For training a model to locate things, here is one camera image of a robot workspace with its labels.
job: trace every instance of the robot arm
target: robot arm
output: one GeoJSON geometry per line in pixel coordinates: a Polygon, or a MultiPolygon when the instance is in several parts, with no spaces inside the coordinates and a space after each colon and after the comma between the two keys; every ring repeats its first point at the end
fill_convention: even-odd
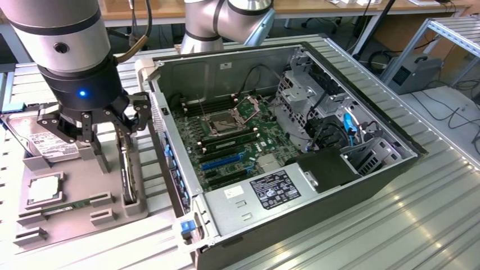
{"type": "Polygon", "coordinates": [[[273,0],[185,0],[181,53],[223,49],[225,37],[257,46],[273,24],[273,0]]]}
{"type": "Polygon", "coordinates": [[[148,97],[128,95],[116,65],[145,43],[151,24],[135,48],[113,57],[97,0],[1,0],[0,8],[59,101],[40,109],[39,124],[71,143],[93,143],[92,125],[103,122],[125,135],[143,130],[143,111],[133,119],[124,111],[131,103],[149,106],[148,97]]]}

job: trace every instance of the metal rail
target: metal rail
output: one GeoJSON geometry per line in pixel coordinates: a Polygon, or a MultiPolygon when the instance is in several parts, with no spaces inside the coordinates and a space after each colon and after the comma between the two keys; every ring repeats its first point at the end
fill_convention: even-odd
{"type": "Polygon", "coordinates": [[[411,42],[408,43],[401,55],[388,66],[385,72],[381,74],[380,78],[385,84],[389,84],[389,82],[392,81],[404,60],[412,53],[415,46],[423,39],[424,33],[428,29],[433,30],[439,35],[452,41],[476,57],[480,57],[480,19],[476,16],[437,19],[428,18],[420,26],[419,31],[415,34],[411,42]]]}

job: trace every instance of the desk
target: desk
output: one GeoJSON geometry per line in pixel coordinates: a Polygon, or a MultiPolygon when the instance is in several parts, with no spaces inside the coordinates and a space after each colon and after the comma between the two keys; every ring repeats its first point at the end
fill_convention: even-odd
{"type": "MultiPolygon", "coordinates": [[[[324,54],[428,150],[429,156],[368,201],[228,269],[432,269],[435,266],[473,269],[480,264],[480,174],[468,166],[468,162],[477,168],[480,166],[329,39],[307,35],[268,39],[265,45],[293,41],[309,42],[324,54]]],[[[228,49],[240,47],[235,43],[225,44],[228,49]]],[[[137,84],[135,60],[175,54],[172,48],[140,52],[133,59],[120,64],[124,87],[131,90],[137,84]]],[[[16,66],[15,81],[17,87],[25,85],[23,90],[28,91],[28,96],[40,101],[44,97],[41,91],[48,91],[48,88],[35,64],[16,66]]],[[[4,130],[0,129],[0,158],[11,146],[17,145],[12,139],[5,142],[3,135],[4,130]]],[[[15,221],[12,216],[1,214],[11,213],[5,207],[12,207],[9,199],[16,200],[13,195],[4,199],[15,194],[12,187],[21,173],[21,167],[17,174],[11,173],[21,166],[19,155],[13,156],[15,152],[11,151],[4,163],[0,163],[5,167],[0,171],[0,183],[1,177],[5,181],[5,185],[0,186],[0,200],[5,200],[0,205],[0,219],[4,220],[0,223],[0,264],[5,264],[0,268],[195,269],[191,256],[177,250],[173,239],[171,224],[175,215],[163,178],[147,181],[151,189],[145,191],[149,196],[149,217],[108,231],[13,255],[15,246],[7,231],[3,237],[1,226],[7,228],[15,221]]]]}
{"type": "MultiPolygon", "coordinates": [[[[464,10],[469,7],[469,4],[463,0],[453,0],[457,7],[457,11],[453,16],[460,16],[464,10]]],[[[371,5],[368,8],[367,15],[372,16],[369,23],[365,27],[365,31],[360,37],[353,53],[356,53],[367,39],[367,36],[373,28],[375,23],[379,20],[380,13],[385,8],[387,0],[383,3],[371,5]]],[[[365,10],[365,6],[359,4],[345,4],[341,7],[333,5],[325,0],[275,0],[276,19],[295,19],[295,18],[309,18],[309,17],[345,17],[345,16],[361,16],[365,10]]],[[[105,12],[101,13],[107,27],[120,27],[131,25],[131,12],[105,12]]],[[[443,5],[435,7],[420,7],[411,3],[408,0],[397,0],[389,15],[395,14],[417,14],[417,13],[443,13],[445,8],[443,5]]],[[[185,22],[185,9],[183,0],[161,0],[160,8],[152,11],[153,25],[161,24],[181,24],[185,22]]],[[[137,24],[147,25],[147,11],[139,11],[136,13],[137,24]]],[[[13,51],[15,57],[19,62],[31,62],[28,53],[19,46],[19,39],[9,27],[0,25],[0,34],[4,35],[5,39],[9,39],[8,45],[13,51]]]]}

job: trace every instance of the pcie slot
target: pcie slot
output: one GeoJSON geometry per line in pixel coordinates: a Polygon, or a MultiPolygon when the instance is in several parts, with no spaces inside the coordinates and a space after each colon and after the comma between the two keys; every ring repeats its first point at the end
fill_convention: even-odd
{"type": "Polygon", "coordinates": [[[231,163],[235,163],[240,160],[243,160],[243,156],[244,156],[244,152],[243,153],[239,153],[237,155],[235,156],[231,156],[231,157],[227,157],[219,161],[215,161],[215,162],[211,162],[211,163],[207,163],[207,164],[203,164],[201,166],[201,170],[209,170],[209,169],[215,169],[223,165],[227,165],[227,164],[231,164],[231,163]]]}

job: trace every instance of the metal table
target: metal table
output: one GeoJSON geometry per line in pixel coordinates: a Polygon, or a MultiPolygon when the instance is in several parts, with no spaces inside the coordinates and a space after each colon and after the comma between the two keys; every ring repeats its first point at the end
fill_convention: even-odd
{"type": "MultiPolygon", "coordinates": [[[[452,85],[455,85],[461,80],[463,76],[468,73],[468,71],[477,63],[480,57],[480,17],[469,16],[437,19],[429,18],[420,26],[419,31],[415,34],[411,42],[408,43],[401,55],[399,56],[396,61],[388,66],[385,72],[381,74],[381,81],[387,85],[392,81],[405,58],[412,53],[415,46],[423,39],[428,29],[431,29],[437,33],[437,35],[452,41],[476,57],[473,61],[471,61],[465,69],[461,71],[452,85]]],[[[427,49],[424,50],[425,53],[432,50],[437,42],[439,39],[427,47],[427,49]]]]}
{"type": "MultiPolygon", "coordinates": [[[[271,39],[265,44],[293,41],[311,42],[429,151],[429,155],[373,198],[237,262],[228,269],[479,268],[477,162],[451,144],[449,139],[329,39],[307,35],[271,39]]],[[[235,47],[240,45],[227,44],[227,48],[235,47]]],[[[173,53],[173,49],[167,49],[145,52],[136,58],[173,53]]],[[[128,91],[136,89],[133,61],[119,66],[128,91]]],[[[48,94],[47,85],[33,64],[17,66],[13,82],[13,95],[27,94],[27,97],[33,96],[32,99],[37,100],[40,95],[48,94]]],[[[4,142],[5,137],[0,138],[1,152],[15,148],[12,141],[4,142]]],[[[11,193],[17,180],[13,164],[19,164],[19,161],[8,159],[5,170],[0,171],[0,177],[5,181],[5,185],[0,187],[0,196],[11,193]]],[[[151,211],[148,218],[20,255],[12,255],[5,234],[4,241],[0,242],[0,254],[7,263],[0,267],[193,269],[191,256],[180,253],[176,248],[175,232],[171,229],[175,215],[163,178],[145,179],[145,186],[152,189],[147,191],[151,211]]],[[[3,198],[0,197],[0,200],[5,203],[0,208],[11,207],[15,196],[3,198]]],[[[0,226],[7,226],[12,222],[7,215],[0,219],[4,219],[0,226]]]]}

